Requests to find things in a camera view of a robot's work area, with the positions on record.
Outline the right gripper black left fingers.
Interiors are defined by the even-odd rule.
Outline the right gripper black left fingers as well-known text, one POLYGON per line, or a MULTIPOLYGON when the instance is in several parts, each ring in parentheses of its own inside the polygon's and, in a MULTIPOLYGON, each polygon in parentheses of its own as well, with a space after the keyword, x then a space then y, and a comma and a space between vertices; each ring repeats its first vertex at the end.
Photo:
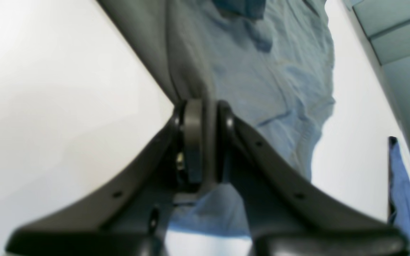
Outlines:
POLYGON ((201 100, 166 125, 118 175, 88 196, 17 228, 5 250, 20 256, 159 256, 174 208, 205 186, 201 100))

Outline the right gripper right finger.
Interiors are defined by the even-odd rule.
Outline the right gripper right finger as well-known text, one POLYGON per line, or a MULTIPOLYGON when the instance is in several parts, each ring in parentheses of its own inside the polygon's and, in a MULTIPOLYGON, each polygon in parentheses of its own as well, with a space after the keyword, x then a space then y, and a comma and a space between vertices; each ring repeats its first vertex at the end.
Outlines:
POLYGON ((217 104, 217 177, 242 196, 255 256, 407 256, 397 228, 328 196, 217 104))

